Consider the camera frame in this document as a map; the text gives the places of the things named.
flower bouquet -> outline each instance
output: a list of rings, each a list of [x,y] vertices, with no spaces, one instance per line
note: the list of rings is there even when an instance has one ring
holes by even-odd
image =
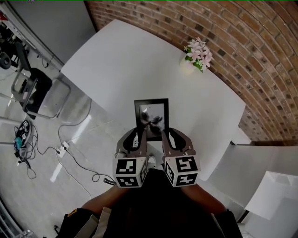
[[[210,61],[212,58],[212,53],[206,46],[206,42],[201,41],[199,37],[195,40],[192,39],[188,42],[188,45],[184,47],[186,56],[181,61],[181,66],[184,67],[184,72],[190,74],[197,67],[201,72],[205,68],[210,67]]]

power outlet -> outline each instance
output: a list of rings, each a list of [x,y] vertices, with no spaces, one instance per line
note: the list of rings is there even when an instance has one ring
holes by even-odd
[[[64,148],[66,148],[66,149],[69,148],[69,145],[66,143],[66,141],[63,142],[63,146],[60,146],[60,148],[56,148],[56,150],[60,152],[58,154],[60,158],[63,158],[63,156],[66,153],[66,151],[64,150]]]

white vase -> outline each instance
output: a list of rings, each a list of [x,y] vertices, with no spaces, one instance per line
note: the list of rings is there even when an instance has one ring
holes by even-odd
[[[182,69],[182,72],[185,75],[190,75],[194,72],[194,70],[196,69],[195,66],[193,66],[192,63],[190,63],[189,61],[185,60],[185,56],[182,58],[181,62],[180,62],[180,67]]]

teal object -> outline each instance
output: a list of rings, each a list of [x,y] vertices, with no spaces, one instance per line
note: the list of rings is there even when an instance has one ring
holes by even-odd
[[[15,144],[17,146],[17,149],[20,150],[20,148],[22,147],[22,144],[23,144],[23,140],[20,137],[17,137],[15,139]]]

floor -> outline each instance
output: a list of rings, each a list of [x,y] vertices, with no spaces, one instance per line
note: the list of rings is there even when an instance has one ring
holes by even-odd
[[[59,74],[58,70],[51,66],[44,68],[41,59],[33,52],[29,55],[29,62],[32,67],[41,69],[52,79]],[[10,95],[10,86],[15,77],[12,73],[7,79],[1,81],[8,74],[8,71],[0,71],[0,93],[6,95]],[[57,132],[61,124],[76,124],[88,113],[90,98],[68,79],[64,80],[71,85],[72,92],[59,117],[53,120],[43,118],[31,120],[38,131],[38,148],[41,152],[44,152],[48,146],[60,145]],[[65,93],[66,88],[61,83],[55,83],[45,98],[40,112],[47,115],[53,114],[57,110],[57,104],[63,101]],[[19,121],[28,118],[18,103],[3,98],[0,98],[0,115]],[[79,126],[63,127],[61,139],[69,141],[69,151],[81,165],[99,173],[112,175],[112,159],[116,143],[129,129],[92,102],[91,111],[86,120]],[[10,142],[13,139],[14,126],[0,125],[0,141]],[[152,152],[157,160],[161,159],[161,153],[154,147],[148,146],[148,153]],[[77,166],[70,155],[66,154],[60,161],[91,197],[111,187],[102,182],[104,176],[100,177],[99,182],[92,182],[93,173]],[[36,153],[35,159],[30,161],[37,176],[33,180],[27,176],[26,165],[24,163],[18,165],[17,162],[12,146],[0,147],[0,196],[24,229],[34,231],[38,237],[53,238],[56,236],[54,225],[61,225],[64,214],[81,207],[90,199],[90,195],[67,174],[63,167],[61,168],[56,153],[52,149],[49,149],[45,155]],[[241,207],[208,182],[198,181],[198,183],[234,211],[236,216],[239,215]]]

